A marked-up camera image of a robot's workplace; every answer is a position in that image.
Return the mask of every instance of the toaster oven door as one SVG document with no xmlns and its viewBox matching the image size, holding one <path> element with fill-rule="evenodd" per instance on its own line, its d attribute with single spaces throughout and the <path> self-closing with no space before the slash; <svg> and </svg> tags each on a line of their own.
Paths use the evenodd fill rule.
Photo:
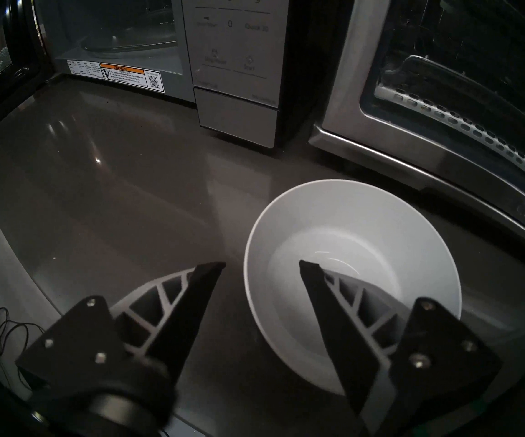
<svg viewBox="0 0 525 437">
<path fill-rule="evenodd" d="M 514 4 L 355 0 L 310 142 L 525 241 L 525 7 Z"/>
</svg>

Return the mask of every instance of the black cable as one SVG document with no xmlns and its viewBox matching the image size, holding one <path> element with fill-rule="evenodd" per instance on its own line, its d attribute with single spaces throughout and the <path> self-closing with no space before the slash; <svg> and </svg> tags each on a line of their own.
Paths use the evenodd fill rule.
<svg viewBox="0 0 525 437">
<path fill-rule="evenodd" d="M 5 376 L 5 379 L 8 383 L 8 387 L 11 388 L 11 383 L 10 383 L 10 379 L 8 378 L 7 376 L 7 373 L 5 372 L 4 370 L 4 367 L 3 367 L 3 364 L 1 363 L 1 357 L 3 356 L 4 352 L 5 352 L 5 345 L 7 343 L 7 339 L 9 338 L 10 334 L 12 334 L 16 329 L 18 328 L 24 328 L 25 331 L 26 331 L 26 338 L 24 340 L 24 343 L 23 343 L 23 348 L 22 348 L 22 353 L 27 349 L 28 347 L 28 341 L 29 341 L 29 338 L 30 338 L 30 331 L 28 329 L 28 326 L 35 326 L 38 328 L 38 330 L 42 333 L 44 333 L 44 329 L 38 325 L 38 324 L 35 324 L 35 323 L 29 323 L 29 322 L 18 322 L 18 321 L 14 321 L 12 319 L 10 319 L 10 312 L 8 311 L 8 309 L 6 307 L 0 307 L 0 312 L 1 311 L 4 311 L 5 313 L 5 319 L 3 320 L 3 322 L 0 324 L 0 367 L 1 367 L 1 370 L 3 371 L 3 374 Z M 14 327 L 12 327 L 11 329 L 9 329 L 7 332 L 6 332 L 6 328 L 7 328 L 7 325 L 11 323 L 11 324 L 15 324 Z M 26 387 L 27 389 L 29 390 L 32 390 L 29 385 L 27 385 L 22 377 L 21 377 L 21 373 L 19 371 L 19 368 L 18 368 L 18 379 L 19 381 L 22 383 L 22 385 L 24 387 Z"/>
</svg>

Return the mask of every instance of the microwave control panel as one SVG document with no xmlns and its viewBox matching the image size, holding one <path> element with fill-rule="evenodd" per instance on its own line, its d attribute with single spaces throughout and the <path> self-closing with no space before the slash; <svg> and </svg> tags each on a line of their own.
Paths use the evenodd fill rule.
<svg viewBox="0 0 525 437">
<path fill-rule="evenodd" d="M 289 0 L 182 5 L 194 86 L 277 108 Z"/>
</svg>

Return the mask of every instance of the glossy countertop surface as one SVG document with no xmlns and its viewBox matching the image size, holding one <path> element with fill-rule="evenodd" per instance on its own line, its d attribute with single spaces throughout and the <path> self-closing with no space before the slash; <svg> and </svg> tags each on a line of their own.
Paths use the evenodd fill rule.
<svg viewBox="0 0 525 437">
<path fill-rule="evenodd" d="M 178 382 L 177 414 L 214 436 L 352 435 L 346 400 L 285 366 L 250 312 L 244 250 L 270 201 L 325 178 L 384 187 L 439 231 L 463 295 L 504 308 L 525 307 L 525 263 L 483 224 L 463 227 L 414 191 L 309 146 L 309 128 L 266 152 L 201 128 L 191 107 L 65 78 L 0 123 L 0 227 L 60 313 L 87 295 L 112 305 L 149 280 L 226 261 Z"/>
</svg>

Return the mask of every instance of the warning label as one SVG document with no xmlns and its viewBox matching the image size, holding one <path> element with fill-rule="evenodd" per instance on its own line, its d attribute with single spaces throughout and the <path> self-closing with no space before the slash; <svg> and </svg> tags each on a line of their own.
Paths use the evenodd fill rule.
<svg viewBox="0 0 525 437">
<path fill-rule="evenodd" d="M 127 65 L 103 64 L 90 61 L 66 61 L 70 73 L 73 75 L 89 76 L 92 78 L 130 84 L 144 89 L 163 90 L 161 74 L 152 70 L 138 69 Z"/>
<path fill-rule="evenodd" d="M 163 92 L 159 72 L 114 64 L 100 64 L 100 67 L 106 80 Z"/>
</svg>

